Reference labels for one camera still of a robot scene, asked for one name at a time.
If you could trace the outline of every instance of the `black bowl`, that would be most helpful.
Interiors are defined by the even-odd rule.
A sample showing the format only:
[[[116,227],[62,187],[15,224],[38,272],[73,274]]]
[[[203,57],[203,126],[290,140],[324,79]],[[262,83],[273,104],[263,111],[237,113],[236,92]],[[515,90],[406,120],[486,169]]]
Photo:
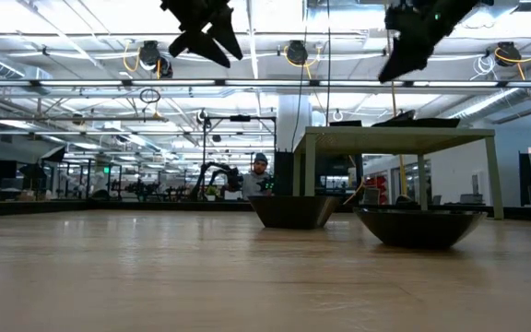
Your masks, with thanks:
[[[447,249],[455,245],[487,216],[470,211],[354,208],[354,212],[384,244],[423,249]]]
[[[252,196],[257,216],[267,228],[313,230],[324,227],[339,205],[335,197]]]

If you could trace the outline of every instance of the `ceiling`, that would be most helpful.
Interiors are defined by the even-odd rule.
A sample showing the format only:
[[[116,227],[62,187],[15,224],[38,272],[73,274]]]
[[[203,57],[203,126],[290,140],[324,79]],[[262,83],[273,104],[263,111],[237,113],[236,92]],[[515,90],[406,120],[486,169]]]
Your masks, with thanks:
[[[166,52],[180,33],[174,16],[160,10],[160,0],[33,1],[38,14],[30,12],[20,2],[22,0],[0,0],[0,59],[10,65],[41,68],[54,79],[152,79],[153,75],[141,66],[134,72],[128,71],[124,61],[130,66],[135,65],[136,48],[143,41],[158,41],[159,47]],[[326,6],[310,6],[306,12],[308,19],[304,20],[305,7],[301,0],[231,0],[230,6],[234,8],[232,25],[242,47],[243,60],[231,61],[231,68],[227,69],[193,54],[183,53],[170,59],[173,78],[300,79],[303,76],[306,79],[309,73],[290,65],[283,52],[290,40],[306,40],[310,62],[313,62],[309,67],[313,79],[376,79],[386,61],[383,57],[387,42],[384,1],[360,1],[369,6],[355,6],[353,3],[357,1],[332,1],[329,24]],[[480,57],[487,49],[493,50],[498,42],[514,42],[524,58],[531,58],[531,12],[513,12],[518,3],[518,0],[496,0],[496,7],[474,12],[456,26],[450,37],[437,45],[424,70],[401,78],[428,81],[518,79],[515,66],[493,66],[489,68],[492,70],[483,72],[485,75],[480,75],[478,68]],[[309,1],[309,4],[316,4],[316,1]],[[327,27],[331,30],[330,39]],[[524,70],[530,76],[531,62],[524,65]],[[276,115],[278,107],[279,91],[275,90],[255,89],[228,94],[225,89],[214,87],[202,90],[195,98],[186,95],[187,91],[189,89],[173,88],[162,92],[163,99],[147,110],[146,116],[157,110],[167,122],[122,121],[122,129],[196,131],[195,117],[202,109],[211,116],[237,113],[270,116]],[[5,98],[8,92],[0,89],[0,98]],[[310,95],[315,111],[327,108],[325,92],[315,94],[307,90],[303,93]],[[218,98],[219,94],[228,95]],[[395,100],[398,109],[416,109],[418,114],[434,114],[470,97],[461,91],[426,94],[399,90]],[[41,99],[41,110],[47,110],[47,116],[84,113],[134,117],[146,106],[136,96],[131,100],[67,97],[59,101],[56,97],[46,96],[41,96]],[[8,101],[32,112],[38,104],[35,98],[8,98]],[[384,92],[334,91],[329,99],[329,108],[334,112],[341,111],[344,119],[361,119],[365,125],[372,125],[390,118],[393,98]],[[258,122],[223,122],[218,130],[267,133],[264,125]],[[147,138],[161,148],[197,152],[190,137]],[[245,151],[249,152],[260,149],[256,147],[271,147],[273,143],[272,136],[261,135],[223,137],[221,142],[211,144],[245,146]],[[221,150],[215,148],[214,152],[220,153]]]

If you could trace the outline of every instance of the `white table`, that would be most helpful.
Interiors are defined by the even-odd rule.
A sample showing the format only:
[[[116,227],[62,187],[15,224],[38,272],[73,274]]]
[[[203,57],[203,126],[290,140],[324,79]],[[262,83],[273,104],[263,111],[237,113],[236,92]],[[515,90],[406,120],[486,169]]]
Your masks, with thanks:
[[[424,156],[484,139],[489,164],[490,191],[495,219],[503,219],[502,190],[492,129],[382,128],[382,127],[307,127],[294,152],[293,194],[300,195],[301,155],[306,158],[304,194],[314,196],[314,160],[325,155],[402,154],[417,155],[419,164],[419,200],[427,210],[427,174]]]

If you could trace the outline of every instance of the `wooden table surface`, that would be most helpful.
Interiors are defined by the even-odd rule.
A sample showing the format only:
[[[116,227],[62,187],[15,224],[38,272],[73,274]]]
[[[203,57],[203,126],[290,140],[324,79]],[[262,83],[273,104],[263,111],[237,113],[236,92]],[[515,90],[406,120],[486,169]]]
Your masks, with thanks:
[[[487,220],[432,253],[349,214],[319,231],[254,213],[0,217],[0,331],[531,331],[531,222]]]

